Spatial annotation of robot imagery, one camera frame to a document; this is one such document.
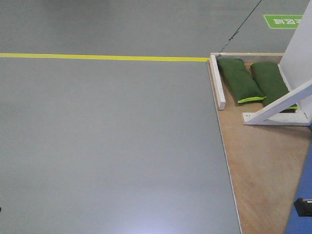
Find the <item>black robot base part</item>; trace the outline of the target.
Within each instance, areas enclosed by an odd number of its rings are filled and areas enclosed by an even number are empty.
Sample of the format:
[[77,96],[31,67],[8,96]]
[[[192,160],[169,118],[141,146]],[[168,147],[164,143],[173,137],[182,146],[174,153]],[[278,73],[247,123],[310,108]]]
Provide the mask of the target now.
[[294,207],[300,217],[312,217],[312,200],[298,198],[294,202]]

